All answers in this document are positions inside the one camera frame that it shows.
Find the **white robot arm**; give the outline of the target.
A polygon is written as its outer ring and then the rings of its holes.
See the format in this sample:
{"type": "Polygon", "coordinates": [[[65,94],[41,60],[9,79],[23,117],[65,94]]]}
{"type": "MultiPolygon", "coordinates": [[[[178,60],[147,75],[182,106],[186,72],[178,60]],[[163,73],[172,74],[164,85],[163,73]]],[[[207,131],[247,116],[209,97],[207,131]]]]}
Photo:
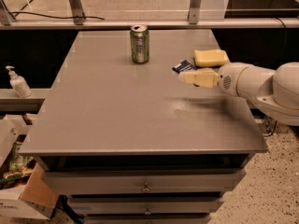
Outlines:
{"type": "Polygon", "coordinates": [[[219,89],[242,97],[268,117],[299,126],[299,62],[284,63],[277,70],[249,63],[227,63],[218,71],[190,69],[178,73],[180,81],[219,89]]]}

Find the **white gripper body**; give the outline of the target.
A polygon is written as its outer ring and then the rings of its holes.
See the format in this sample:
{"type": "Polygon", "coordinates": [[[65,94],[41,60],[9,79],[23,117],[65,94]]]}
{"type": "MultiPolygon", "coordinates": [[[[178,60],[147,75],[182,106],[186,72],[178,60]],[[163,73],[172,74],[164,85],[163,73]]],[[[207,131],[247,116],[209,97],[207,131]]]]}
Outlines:
{"type": "Polygon", "coordinates": [[[245,87],[248,79],[247,72],[252,67],[248,63],[227,63],[223,65],[219,71],[218,86],[221,91],[226,94],[240,97],[241,89],[245,87]]]}

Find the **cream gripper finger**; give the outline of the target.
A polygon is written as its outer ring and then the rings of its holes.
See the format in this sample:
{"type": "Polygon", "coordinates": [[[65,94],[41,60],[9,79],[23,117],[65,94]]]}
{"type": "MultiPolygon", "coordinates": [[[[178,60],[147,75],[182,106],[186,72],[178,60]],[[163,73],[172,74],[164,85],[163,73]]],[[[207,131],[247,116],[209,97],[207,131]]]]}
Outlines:
{"type": "Polygon", "coordinates": [[[218,85],[219,76],[212,68],[202,68],[181,72],[178,79],[199,87],[214,88],[218,85]]]}

